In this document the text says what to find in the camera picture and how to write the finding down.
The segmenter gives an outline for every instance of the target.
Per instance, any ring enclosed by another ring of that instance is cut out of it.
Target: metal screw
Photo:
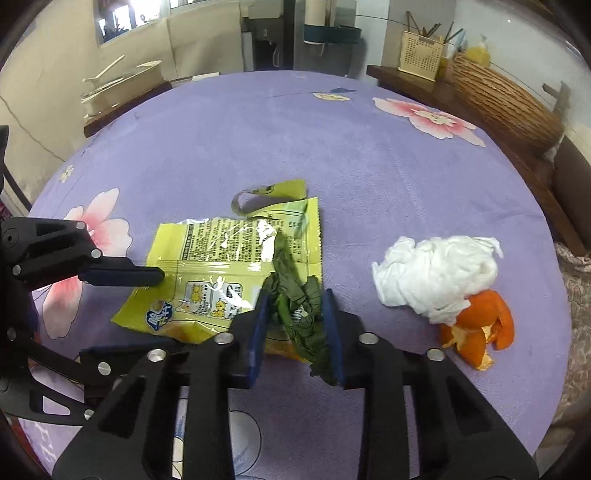
[[[440,362],[445,359],[445,353],[443,353],[439,348],[431,348],[427,350],[427,358],[429,360],[433,360],[434,362]]]
[[[359,335],[359,341],[364,345],[375,345],[379,337],[375,333],[365,332]]]
[[[111,374],[111,366],[107,362],[99,363],[99,373],[107,376]]]
[[[166,352],[161,348],[155,348],[148,352],[148,360],[151,362],[161,362],[166,358]]]
[[[234,341],[234,336],[230,332],[218,333],[215,338],[215,342],[218,345],[227,345]]]

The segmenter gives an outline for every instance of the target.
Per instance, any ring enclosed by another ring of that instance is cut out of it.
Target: flower pattern
[[[65,170],[65,171],[63,171],[63,172],[61,172],[61,175],[60,175],[60,182],[62,182],[62,183],[65,183],[65,182],[66,182],[66,180],[67,180],[68,178],[70,178],[70,176],[72,175],[72,172],[73,172],[73,171],[74,171],[74,165],[68,165],[68,166],[66,167],[66,170]]]
[[[118,196],[119,189],[99,193],[86,210],[82,206],[72,208],[64,218],[84,222],[96,247],[108,257],[124,257],[131,245],[127,221],[108,218]],[[78,313],[83,285],[78,277],[71,277],[49,288],[43,301],[43,323],[50,338],[63,338],[69,333]]]
[[[392,115],[404,116],[411,124],[426,134],[435,138],[462,137],[472,145],[485,147],[484,142],[478,138],[473,130],[476,126],[461,118],[445,112],[433,112],[429,108],[417,103],[403,102],[392,98],[374,98],[375,106]]]

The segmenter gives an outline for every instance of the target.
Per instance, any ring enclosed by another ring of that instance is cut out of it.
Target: woven basket
[[[560,139],[564,131],[560,118],[507,77],[456,55],[453,80],[466,103],[533,152],[544,153]]]

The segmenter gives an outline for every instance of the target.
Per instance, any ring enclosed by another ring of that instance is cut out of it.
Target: window
[[[96,0],[102,41],[109,41],[161,15],[162,4],[169,0]]]
[[[170,8],[182,7],[184,5],[196,4],[203,0],[170,0]]]

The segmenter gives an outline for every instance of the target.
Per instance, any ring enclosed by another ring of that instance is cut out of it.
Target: green vegetable leaf
[[[298,355],[311,363],[310,374],[335,385],[322,325],[320,284],[316,277],[308,277],[306,283],[300,285],[296,265],[281,231],[275,237],[273,267],[275,272],[262,286],[273,300],[273,318],[283,324]]]

